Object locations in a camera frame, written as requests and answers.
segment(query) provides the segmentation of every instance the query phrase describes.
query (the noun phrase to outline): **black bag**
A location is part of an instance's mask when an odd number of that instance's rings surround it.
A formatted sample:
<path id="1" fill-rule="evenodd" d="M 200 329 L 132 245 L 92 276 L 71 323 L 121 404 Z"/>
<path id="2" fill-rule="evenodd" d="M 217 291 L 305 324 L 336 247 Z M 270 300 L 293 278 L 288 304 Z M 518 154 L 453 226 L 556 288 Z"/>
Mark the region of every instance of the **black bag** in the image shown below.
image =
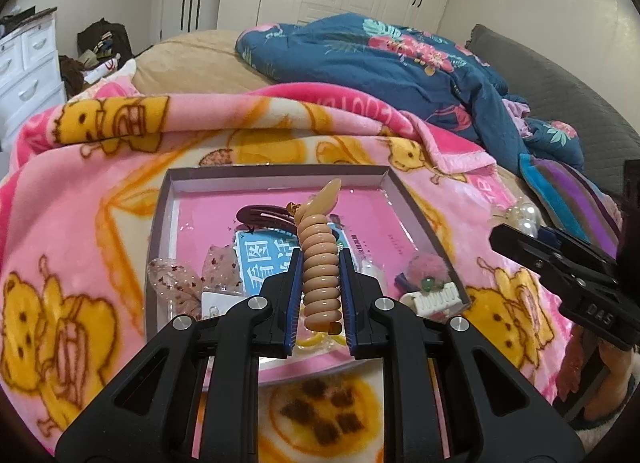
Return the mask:
<path id="1" fill-rule="evenodd" d="M 129 35 L 125 27 L 122 24 L 112 24 L 104 19 L 91 24 L 82 33 L 78 33 L 79 53 L 82 54 L 87 50 L 94 51 L 100 62 L 106 62 L 120 53 L 119 66 L 133 58 Z"/>

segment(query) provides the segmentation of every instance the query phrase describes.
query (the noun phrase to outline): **drawer handle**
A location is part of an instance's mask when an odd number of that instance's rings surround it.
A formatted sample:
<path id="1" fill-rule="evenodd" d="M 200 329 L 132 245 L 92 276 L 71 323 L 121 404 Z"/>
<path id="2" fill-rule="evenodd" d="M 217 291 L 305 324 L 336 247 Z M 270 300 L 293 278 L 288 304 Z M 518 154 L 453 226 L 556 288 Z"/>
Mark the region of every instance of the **drawer handle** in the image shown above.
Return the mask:
<path id="1" fill-rule="evenodd" d="M 22 93 L 18 93 L 18 97 L 23 101 L 27 102 L 33 98 L 33 95 L 36 94 L 36 90 L 38 89 L 39 80 L 36 80 L 29 89 L 24 90 Z"/>
<path id="2" fill-rule="evenodd" d="M 36 42 L 36 43 L 33 45 L 33 48 L 34 48 L 35 50 L 40 50 L 40 49 L 44 48 L 44 45 L 45 45 L 46 43 L 47 43 L 47 39 L 46 39 L 46 38 L 44 38 L 44 39 L 42 39 L 40 42 Z"/>
<path id="3" fill-rule="evenodd" d="M 9 66 L 14 59 L 10 58 L 7 62 L 5 62 L 2 67 L 0 67 L 0 75 L 4 75 L 7 71 L 9 71 Z"/>

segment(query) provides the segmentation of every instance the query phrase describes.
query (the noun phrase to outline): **pink blanket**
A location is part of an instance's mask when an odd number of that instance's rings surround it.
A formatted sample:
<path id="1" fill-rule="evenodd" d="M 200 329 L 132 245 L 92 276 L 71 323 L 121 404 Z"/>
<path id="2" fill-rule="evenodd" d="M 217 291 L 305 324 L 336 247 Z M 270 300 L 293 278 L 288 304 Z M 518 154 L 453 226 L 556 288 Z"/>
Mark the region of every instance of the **pink blanket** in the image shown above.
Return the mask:
<path id="1" fill-rule="evenodd" d="M 492 252 L 492 207 L 510 205 L 513 196 L 479 147 L 335 86 L 127 94 L 33 117 L 0 186 L 0 385 L 48 449 L 143 345 L 147 238 L 164 173 L 177 167 L 391 165 L 474 301 L 468 318 L 554 398 L 570 324 L 535 276 Z M 261 423 L 261 460 L 350 453 L 373 461 L 382 447 L 382 372 L 342 378 L 368 397 L 363 431 L 328 448 L 301 446 L 308 433 L 292 437 L 295 426 L 272 410 L 299 388 L 263 390 L 261 414 L 273 417 Z"/>

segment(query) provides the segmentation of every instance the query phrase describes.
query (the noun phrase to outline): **pink pom-pom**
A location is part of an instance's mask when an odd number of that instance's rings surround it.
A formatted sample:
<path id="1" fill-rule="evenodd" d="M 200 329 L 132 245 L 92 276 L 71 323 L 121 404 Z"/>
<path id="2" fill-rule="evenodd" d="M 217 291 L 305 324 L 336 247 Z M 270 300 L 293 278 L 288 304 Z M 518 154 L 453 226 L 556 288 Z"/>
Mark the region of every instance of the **pink pom-pom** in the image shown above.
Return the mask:
<path id="1" fill-rule="evenodd" d="M 409 284 L 415 287 L 422 287 L 422 280 L 433 277 L 436 285 L 451 282 L 449 269 L 441 256 L 435 253 L 418 253 L 411 259 L 409 266 L 404 272 Z"/>

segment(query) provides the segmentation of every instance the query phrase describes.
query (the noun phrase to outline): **teal stripe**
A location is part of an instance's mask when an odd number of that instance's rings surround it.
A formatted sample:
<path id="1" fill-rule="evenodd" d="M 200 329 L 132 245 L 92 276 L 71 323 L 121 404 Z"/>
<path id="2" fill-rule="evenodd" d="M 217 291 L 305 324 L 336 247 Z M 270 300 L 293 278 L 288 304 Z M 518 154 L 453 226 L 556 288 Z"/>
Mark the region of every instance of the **teal stripe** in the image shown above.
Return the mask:
<path id="1" fill-rule="evenodd" d="M 562 196 L 538 169 L 532 166 L 531 156 L 520 154 L 520 173 L 525 177 L 527 184 L 534 189 L 540 199 L 545 202 L 546 210 L 548 210 L 549 213 L 554 213 L 558 218 L 552 221 L 563 223 L 566 232 L 578 237 L 578 239 L 589 242 L 589 237 L 576 220 L 571 209 L 562 199 Z"/>

